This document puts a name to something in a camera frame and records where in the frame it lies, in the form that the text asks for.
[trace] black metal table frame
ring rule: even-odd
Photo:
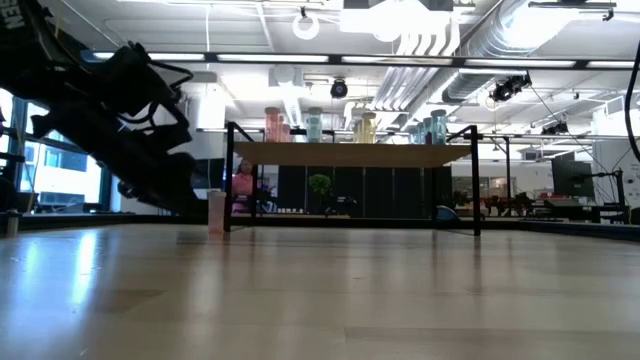
[[[233,225],[234,223],[234,219],[231,216],[232,215],[232,211],[233,211],[233,154],[234,154],[234,150],[235,150],[235,133],[236,131],[238,133],[240,133],[244,138],[246,138],[248,141],[253,142],[254,140],[251,138],[251,136],[249,136],[249,134],[247,134],[246,131],[244,131],[242,129],[242,127],[240,127],[237,123],[235,122],[227,122],[226,125],[226,134],[227,134],[227,157],[226,157],[226,169],[225,169],[225,192],[226,192],[226,197],[225,197],[225,209],[224,209],[224,231],[225,232],[230,232],[231,231],[231,225]],[[475,125],[470,125],[467,126],[466,128],[458,131],[457,133],[450,135],[447,138],[447,142],[450,142],[453,139],[459,138],[459,137],[464,137],[465,139],[470,139],[471,140],[471,176],[472,176],[472,191],[473,191],[473,224],[472,224],[472,229],[473,229],[473,235],[474,236],[480,236],[481,235],[481,222],[480,222],[480,218],[481,218],[481,214],[480,214],[480,170],[479,170],[479,157],[478,157],[478,140],[480,139],[481,135],[478,134],[478,128]],[[258,188],[258,164],[254,164],[253,169],[252,169],[252,175],[253,175],[253,193],[256,194],[257,193],[257,188]],[[436,219],[436,214],[437,214],[437,201],[436,201],[436,185],[435,185],[435,181],[433,181],[434,179],[432,179],[432,203],[433,203],[433,209],[432,209],[432,216],[431,216],[431,222],[429,225],[425,226],[425,228],[443,228],[443,226],[441,226],[442,224],[438,224],[437,223],[437,219]],[[256,225],[257,224],[257,218],[256,218],[256,197],[255,196],[251,196],[250,197],[250,212],[251,212],[251,217],[249,219],[248,225]],[[265,223],[268,223],[271,219],[269,218],[261,218],[260,219],[260,224],[264,225]],[[299,223],[299,219],[289,219],[290,221],[286,221],[286,223],[295,226],[297,223]],[[401,222],[402,220],[398,219],[389,219],[389,222]],[[245,225],[246,222],[243,220],[241,220],[242,225]],[[274,223],[278,223],[278,224],[282,224],[283,221],[282,219],[279,219],[278,221],[273,221]],[[318,219],[317,222],[314,222],[314,224],[316,224],[319,227],[322,226],[326,226],[326,225],[330,225],[333,224],[331,222],[327,222],[325,219]],[[447,223],[448,226],[445,226],[445,228],[452,228],[452,229],[464,229],[464,228],[468,228],[467,224],[465,224],[464,221],[460,221],[460,222],[451,222],[451,223]]]

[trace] ceiling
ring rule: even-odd
[[[207,8],[203,6],[165,5],[149,2],[121,2],[117,0],[40,0],[50,10],[61,15],[57,23],[62,29],[92,49],[110,50],[126,41],[140,42],[152,51],[206,51]],[[468,31],[496,0],[476,0],[476,10],[461,17],[461,33]],[[327,20],[320,21],[320,31],[312,40],[302,40],[292,31],[295,8],[264,7],[265,26],[255,7],[213,5],[209,9],[209,50],[211,52],[281,52],[281,53],[349,53],[390,54],[399,41],[385,43],[371,34],[340,32],[342,2],[331,0],[325,10],[309,9]],[[637,21],[622,21],[637,16]],[[603,22],[599,14],[581,16],[570,22],[557,36],[539,48],[537,57],[603,57],[631,59],[640,40],[640,14],[625,13]],[[194,71],[215,72],[235,98],[227,108],[227,118],[259,124],[264,108],[282,106],[277,95],[266,92],[265,84],[270,66],[266,65],[192,65]],[[350,96],[371,98],[378,91],[386,74],[381,67],[303,66],[305,81],[311,90],[300,99],[302,111],[320,106],[326,112],[342,114],[347,100],[332,100],[329,87],[336,77],[344,77]],[[531,78],[539,95],[552,111],[573,108],[569,120],[575,126],[588,127],[590,110],[601,106],[593,99],[611,98],[627,87],[626,72],[532,71]],[[503,107],[491,111],[485,106],[486,93],[468,100],[454,112],[456,126],[468,123],[484,124],[481,130],[490,131],[495,124],[520,124],[525,128],[543,119],[549,111],[530,90],[514,98]]]

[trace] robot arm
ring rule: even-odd
[[[191,141],[189,121],[177,108],[180,85],[193,75],[154,62],[139,44],[120,48],[88,66],[56,40],[36,0],[0,0],[0,87],[49,107],[32,118],[34,136],[56,130],[108,167],[127,197],[181,214],[203,213],[191,187],[195,161],[168,150]],[[167,85],[151,65],[183,73]],[[149,113],[131,119],[145,108]],[[176,120],[156,125],[164,107]],[[131,129],[127,124],[148,126]]]

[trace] white ceiling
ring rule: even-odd
[[[126,41],[141,42],[149,50],[162,51],[205,51],[206,10],[201,6],[169,6],[154,3],[130,3],[116,0],[41,0],[54,14],[61,14],[60,26],[77,39],[93,49],[113,49],[113,40],[117,45]],[[328,7],[341,7],[341,2],[332,0]],[[476,0],[476,13],[467,16],[462,33],[468,30],[474,21],[490,8],[496,0]],[[295,9],[265,9],[267,16],[293,14]],[[321,12],[322,16],[337,20],[337,11]],[[378,54],[392,53],[398,43],[384,43],[369,34],[342,33],[338,25],[321,21],[320,33],[313,40],[301,40],[291,29],[292,17],[267,17],[266,25],[273,49],[270,48],[265,29],[262,27],[254,8],[233,8],[216,5],[211,8],[209,18],[210,51],[212,52],[295,52],[295,53],[352,53]],[[640,40],[640,20],[638,22],[619,21],[616,17],[603,22],[597,17],[590,20],[577,20],[567,25],[554,39],[542,46],[534,56],[541,57],[604,57],[630,59]],[[192,70],[216,72],[223,83],[236,97],[238,88],[247,86],[247,78],[266,79],[269,66],[255,65],[204,65],[191,66]],[[305,66],[305,74],[326,75],[328,79],[346,77],[353,93],[374,96],[382,83],[385,68],[380,67],[331,67]],[[534,86],[553,110],[560,110],[577,102],[584,102],[597,90],[624,90],[629,74],[626,72],[572,72],[572,71],[533,71]],[[315,93],[322,93],[328,85],[315,83]],[[593,90],[584,94],[580,100],[573,99],[573,89]],[[461,123],[477,122],[485,124],[522,123],[544,118],[548,111],[538,102],[531,92],[517,97],[518,103],[509,103],[492,112],[483,106],[463,107],[455,115]],[[332,101],[329,96],[302,98],[303,109],[321,106],[337,113],[342,111],[345,101]],[[229,118],[260,118],[267,106],[282,106],[277,98],[238,99],[236,106],[228,109]],[[589,113],[576,114],[575,121],[584,122]]]

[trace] security camera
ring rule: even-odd
[[[333,85],[331,86],[331,97],[334,99],[342,99],[347,96],[347,92],[349,88],[347,88],[347,84],[344,82],[344,79],[335,79],[333,81]]]

